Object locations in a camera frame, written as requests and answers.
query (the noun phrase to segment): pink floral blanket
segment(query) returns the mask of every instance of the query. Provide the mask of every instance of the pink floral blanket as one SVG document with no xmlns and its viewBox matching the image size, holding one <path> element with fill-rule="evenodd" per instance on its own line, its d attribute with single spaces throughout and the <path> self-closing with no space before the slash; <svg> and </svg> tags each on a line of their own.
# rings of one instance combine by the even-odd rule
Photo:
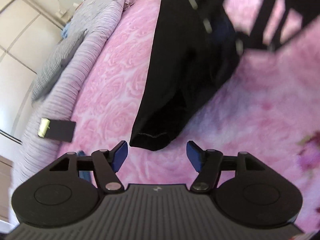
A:
<svg viewBox="0 0 320 240">
<path fill-rule="evenodd" d="M 74 140 L 60 155 L 87 154 L 129 141 L 147 78 L 161 0 L 137 0 L 107 41 L 83 86 L 73 112 Z M 261 0 L 227 0 L 236 27 L 248 31 Z M 278 0 L 265 40 L 283 11 Z M 284 36 L 300 18 L 291 13 Z M 236 73 L 188 123 L 179 137 L 157 152 L 129 148 L 118 173 L 128 183 L 186 183 L 197 176 L 186 143 L 225 155 L 248 151 L 294 183 L 304 197 L 296 221 L 304 231 L 320 229 L 320 20 L 277 54 L 247 51 Z M 231 178 L 223 173 L 222 179 Z"/>
</svg>

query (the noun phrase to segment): ribbed gray surface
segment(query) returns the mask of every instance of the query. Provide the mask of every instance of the ribbed gray surface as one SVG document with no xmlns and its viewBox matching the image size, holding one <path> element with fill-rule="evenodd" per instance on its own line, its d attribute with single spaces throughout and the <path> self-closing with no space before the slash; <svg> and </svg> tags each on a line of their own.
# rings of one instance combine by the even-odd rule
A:
<svg viewBox="0 0 320 240">
<path fill-rule="evenodd" d="M 301 233 L 294 225 L 257 230 L 221 215 L 206 195 L 184 185 L 130 185 L 106 196 L 83 221 L 64 228 L 20 225 L 8 240 L 289 240 Z"/>
</svg>

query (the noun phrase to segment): gray pillow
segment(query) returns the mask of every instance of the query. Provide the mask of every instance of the gray pillow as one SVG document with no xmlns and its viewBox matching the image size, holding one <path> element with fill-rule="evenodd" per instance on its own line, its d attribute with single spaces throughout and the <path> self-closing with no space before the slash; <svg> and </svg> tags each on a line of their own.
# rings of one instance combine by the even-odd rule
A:
<svg viewBox="0 0 320 240">
<path fill-rule="evenodd" d="M 31 95 L 32 102 L 51 91 L 83 40 L 84 31 L 81 31 L 68 36 L 56 46 L 44 63 L 41 73 L 38 74 Z"/>
</svg>

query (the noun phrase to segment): black pants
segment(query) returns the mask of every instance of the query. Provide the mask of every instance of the black pants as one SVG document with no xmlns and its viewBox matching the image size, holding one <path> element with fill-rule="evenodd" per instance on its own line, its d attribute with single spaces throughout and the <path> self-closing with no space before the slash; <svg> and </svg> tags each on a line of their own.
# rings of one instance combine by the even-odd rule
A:
<svg viewBox="0 0 320 240">
<path fill-rule="evenodd" d="M 233 26 L 222 7 L 210 21 L 208 34 L 188 0 L 161 0 L 130 146 L 166 147 L 232 75 L 239 62 Z"/>
</svg>

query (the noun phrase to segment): pink bedsheet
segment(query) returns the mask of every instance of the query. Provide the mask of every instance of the pink bedsheet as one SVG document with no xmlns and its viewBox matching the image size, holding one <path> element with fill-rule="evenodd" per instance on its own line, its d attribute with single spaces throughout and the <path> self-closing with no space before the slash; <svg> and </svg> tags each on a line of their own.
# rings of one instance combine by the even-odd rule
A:
<svg viewBox="0 0 320 240">
<path fill-rule="evenodd" d="M 90 154 L 129 141 L 146 82 L 160 1 L 137 0 L 124 13 L 82 88 L 72 116 L 77 122 L 74 140 L 62 145 L 60 155 L 78 150 Z M 225 7 L 235 26 L 249 30 L 259 2 L 228 0 Z M 282 2 L 266 40 L 279 19 Z M 299 20 L 291 14 L 288 33 Z M 197 173 L 186 156 L 188 140 L 225 155 L 248 151 L 302 191 L 297 225 L 305 231 L 319 229 L 319 27 L 317 20 L 277 55 L 247 51 L 231 80 L 168 147 L 157 152 L 129 148 L 118 173 L 121 181 L 189 186 Z M 230 176 L 224 173 L 222 178 Z"/>
</svg>

